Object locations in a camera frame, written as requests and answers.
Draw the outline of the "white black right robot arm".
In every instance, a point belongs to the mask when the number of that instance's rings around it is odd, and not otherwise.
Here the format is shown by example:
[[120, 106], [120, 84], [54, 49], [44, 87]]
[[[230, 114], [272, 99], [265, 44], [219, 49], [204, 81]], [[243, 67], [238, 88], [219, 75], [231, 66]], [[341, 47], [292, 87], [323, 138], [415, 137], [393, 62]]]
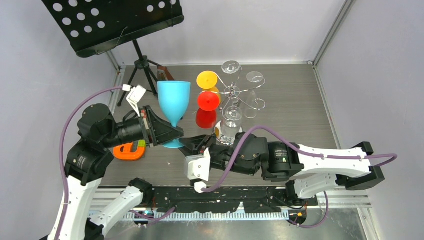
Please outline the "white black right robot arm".
[[265, 181], [285, 183], [285, 198], [291, 205], [337, 187], [362, 191], [385, 180], [381, 167], [369, 161], [373, 154], [369, 142], [343, 150], [270, 142], [253, 134], [245, 141], [242, 137], [238, 133], [232, 145], [217, 144], [215, 135], [180, 139], [184, 173], [196, 192], [205, 192], [211, 169], [249, 176], [261, 172]]

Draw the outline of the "blue wine glass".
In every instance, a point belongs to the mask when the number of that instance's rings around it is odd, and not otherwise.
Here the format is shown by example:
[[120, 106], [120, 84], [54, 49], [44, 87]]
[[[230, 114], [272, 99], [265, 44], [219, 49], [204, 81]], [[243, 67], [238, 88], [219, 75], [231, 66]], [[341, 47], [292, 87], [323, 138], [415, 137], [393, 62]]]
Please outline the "blue wine glass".
[[191, 83], [188, 81], [164, 80], [157, 82], [160, 109], [175, 128], [188, 109], [190, 91]]

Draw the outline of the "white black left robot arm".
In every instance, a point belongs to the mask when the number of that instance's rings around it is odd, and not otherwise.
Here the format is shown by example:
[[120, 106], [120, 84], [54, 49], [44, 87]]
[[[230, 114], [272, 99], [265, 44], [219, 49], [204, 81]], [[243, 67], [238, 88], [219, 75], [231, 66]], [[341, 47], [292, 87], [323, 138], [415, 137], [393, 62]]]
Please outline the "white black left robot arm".
[[180, 127], [159, 118], [149, 106], [141, 116], [116, 122], [102, 103], [86, 108], [78, 121], [80, 140], [67, 154], [61, 210], [48, 240], [103, 240], [111, 228], [130, 210], [153, 204], [153, 186], [140, 178], [131, 180], [124, 191], [95, 215], [89, 215], [94, 195], [114, 159], [111, 148], [146, 140], [153, 146], [165, 145], [184, 135]]

